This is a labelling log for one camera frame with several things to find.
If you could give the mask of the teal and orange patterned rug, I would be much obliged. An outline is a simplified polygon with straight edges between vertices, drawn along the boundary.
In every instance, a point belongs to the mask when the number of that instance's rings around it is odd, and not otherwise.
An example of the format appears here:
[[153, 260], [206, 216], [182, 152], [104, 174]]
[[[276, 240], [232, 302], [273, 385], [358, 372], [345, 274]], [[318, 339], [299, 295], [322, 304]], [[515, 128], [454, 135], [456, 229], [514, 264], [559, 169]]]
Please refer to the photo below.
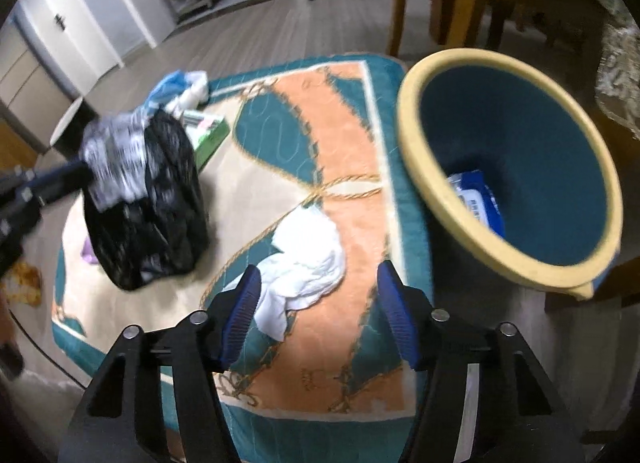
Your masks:
[[303, 59], [214, 79], [207, 111], [230, 128], [201, 173], [212, 245], [198, 269], [134, 292], [81, 255], [84, 205], [62, 233], [55, 344], [93, 374], [126, 325], [172, 327], [262, 272], [262, 305], [214, 378], [247, 462], [395, 462], [416, 411], [416, 374], [376, 301], [376, 269], [432, 287], [420, 198], [400, 158], [404, 78], [376, 54]]

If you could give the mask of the white crumpled cloth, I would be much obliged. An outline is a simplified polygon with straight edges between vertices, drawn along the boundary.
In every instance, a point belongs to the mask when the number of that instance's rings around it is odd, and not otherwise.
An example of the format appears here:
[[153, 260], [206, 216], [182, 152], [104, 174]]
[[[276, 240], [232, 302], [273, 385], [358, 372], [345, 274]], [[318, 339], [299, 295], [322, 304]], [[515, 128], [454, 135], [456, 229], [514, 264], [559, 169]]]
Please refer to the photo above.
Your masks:
[[289, 311], [313, 306], [341, 283], [346, 254], [337, 225], [316, 205], [298, 206], [273, 232], [277, 252], [259, 261], [262, 293], [254, 314], [257, 328], [284, 339]]

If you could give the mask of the green cardboard box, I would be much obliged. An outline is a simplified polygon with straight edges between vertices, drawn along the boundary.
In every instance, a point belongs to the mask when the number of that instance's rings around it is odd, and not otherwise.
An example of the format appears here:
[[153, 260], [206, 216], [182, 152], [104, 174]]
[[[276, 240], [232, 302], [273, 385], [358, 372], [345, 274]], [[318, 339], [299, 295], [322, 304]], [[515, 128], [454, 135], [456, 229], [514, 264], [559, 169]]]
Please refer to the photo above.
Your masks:
[[201, 171], [228, 137], [230, 126], [221, 114], [186, 110], [181, 122], [194, 150], [196, 168]]

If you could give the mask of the blue and white crumpled bag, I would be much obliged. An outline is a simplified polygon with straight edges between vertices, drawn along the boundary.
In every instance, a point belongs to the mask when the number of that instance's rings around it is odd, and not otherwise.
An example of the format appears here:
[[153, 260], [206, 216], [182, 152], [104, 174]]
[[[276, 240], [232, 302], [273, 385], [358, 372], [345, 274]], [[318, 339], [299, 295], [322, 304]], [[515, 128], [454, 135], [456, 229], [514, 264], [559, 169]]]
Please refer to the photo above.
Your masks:
[[167, 74], [150, 92], [142, 104], [145, 113], [162, 110], [180, 117], [186, 110], [195, 110], [209, 98], [208, 76], [205, 71], [175, 71]]

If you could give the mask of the teal bin with yellow rim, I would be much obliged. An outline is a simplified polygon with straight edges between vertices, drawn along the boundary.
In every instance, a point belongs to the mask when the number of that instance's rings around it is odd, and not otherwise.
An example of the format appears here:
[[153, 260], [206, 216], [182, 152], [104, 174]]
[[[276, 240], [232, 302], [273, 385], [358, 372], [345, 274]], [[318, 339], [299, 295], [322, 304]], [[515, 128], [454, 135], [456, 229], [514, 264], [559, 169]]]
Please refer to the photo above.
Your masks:
[[[622, 189], [598, 128], [557, 82], [498, 52], [435, 52], [401, 83], [397, 132], [428, 209], [478, 261], [522, 287], [592, 298], [620, 253]], [[497, 201], [503, 238], [448, 182], [474, 169]]]

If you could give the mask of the black plastic trash bag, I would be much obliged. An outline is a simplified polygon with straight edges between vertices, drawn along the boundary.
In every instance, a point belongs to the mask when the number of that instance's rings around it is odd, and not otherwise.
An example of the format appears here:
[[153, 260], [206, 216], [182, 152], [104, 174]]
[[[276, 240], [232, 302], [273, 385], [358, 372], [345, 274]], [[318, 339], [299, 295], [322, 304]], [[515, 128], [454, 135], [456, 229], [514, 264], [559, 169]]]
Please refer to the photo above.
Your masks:
[[191, 272], [210, 244], [193, 146], [158, 110], [94, 120], [79, 156], [94, 180], [84, 190], [93, 253], [111, 281], [135, 291]]

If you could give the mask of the teal lace-trimmed tablecloth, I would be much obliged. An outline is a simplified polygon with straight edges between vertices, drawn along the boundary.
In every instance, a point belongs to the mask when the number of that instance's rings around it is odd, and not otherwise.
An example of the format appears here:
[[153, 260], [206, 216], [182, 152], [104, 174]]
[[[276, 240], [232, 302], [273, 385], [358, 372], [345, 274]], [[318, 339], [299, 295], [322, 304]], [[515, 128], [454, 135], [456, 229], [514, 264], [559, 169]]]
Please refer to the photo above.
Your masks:
[[596, 1], [605, 8], [597, 105], [639, 139], [639, 27], [623, 0]]

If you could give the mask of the blue wet wipes pack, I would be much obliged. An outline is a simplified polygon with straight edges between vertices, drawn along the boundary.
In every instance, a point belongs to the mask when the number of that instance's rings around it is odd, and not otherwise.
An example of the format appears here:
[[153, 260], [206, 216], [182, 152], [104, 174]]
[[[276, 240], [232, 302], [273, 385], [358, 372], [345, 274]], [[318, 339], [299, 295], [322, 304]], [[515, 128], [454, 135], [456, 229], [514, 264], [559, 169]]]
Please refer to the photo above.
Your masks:
[[459, 172], [450, 175], [448, 182], [466, 209], [486, 228], [503, 238], [506, 233], [504, 221], [484, 174], [478, 169]]

